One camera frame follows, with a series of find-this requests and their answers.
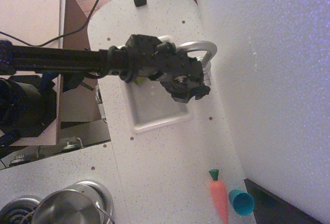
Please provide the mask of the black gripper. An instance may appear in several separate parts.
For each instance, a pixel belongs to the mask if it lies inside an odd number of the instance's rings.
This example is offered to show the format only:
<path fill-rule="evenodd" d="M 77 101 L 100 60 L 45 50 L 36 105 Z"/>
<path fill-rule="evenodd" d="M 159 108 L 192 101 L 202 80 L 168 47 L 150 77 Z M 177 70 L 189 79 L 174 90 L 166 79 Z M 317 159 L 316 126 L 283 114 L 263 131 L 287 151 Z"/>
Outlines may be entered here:
<path fill-rule="evenodd" d="M 174 43 L 154 36 L 131 35 L 122 48 L 110 47 L 107 71 L 126 83 L 138 78 L 158 81 L 180 103 L 200 100 L 210 92 L 204 84 L 202 63 L 179 52 Z"/>

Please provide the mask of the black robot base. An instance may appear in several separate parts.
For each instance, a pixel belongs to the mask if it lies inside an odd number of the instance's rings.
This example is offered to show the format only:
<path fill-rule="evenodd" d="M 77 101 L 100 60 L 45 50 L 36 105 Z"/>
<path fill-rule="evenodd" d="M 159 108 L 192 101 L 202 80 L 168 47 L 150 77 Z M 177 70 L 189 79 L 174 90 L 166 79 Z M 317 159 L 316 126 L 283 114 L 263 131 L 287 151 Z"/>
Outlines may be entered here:
<path fill-rule="evenodd" d="M 58 93 L 56 80 L 39 75 L 1 78 L 1 146 L 55 145 Z"/>

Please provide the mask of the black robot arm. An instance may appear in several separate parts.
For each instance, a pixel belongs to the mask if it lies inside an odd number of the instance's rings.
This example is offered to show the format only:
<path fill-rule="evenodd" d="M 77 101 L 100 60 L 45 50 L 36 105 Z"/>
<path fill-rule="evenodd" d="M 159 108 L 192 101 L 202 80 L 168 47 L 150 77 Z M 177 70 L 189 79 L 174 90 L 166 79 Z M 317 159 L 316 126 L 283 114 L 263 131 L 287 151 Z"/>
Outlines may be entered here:
<path fill-rule="evenodd" d="M 16 71 L 85 73 L 92 78 L 114 75 L 126 83 L 144 77 L 160 82 L 174 101 L 184 104 L 210 92 L 197 58 L 174 43 L 147 35 L 131 35 L 121 48 L 98 51 L 17 46 L 2 39 L 1 75 Z"/>

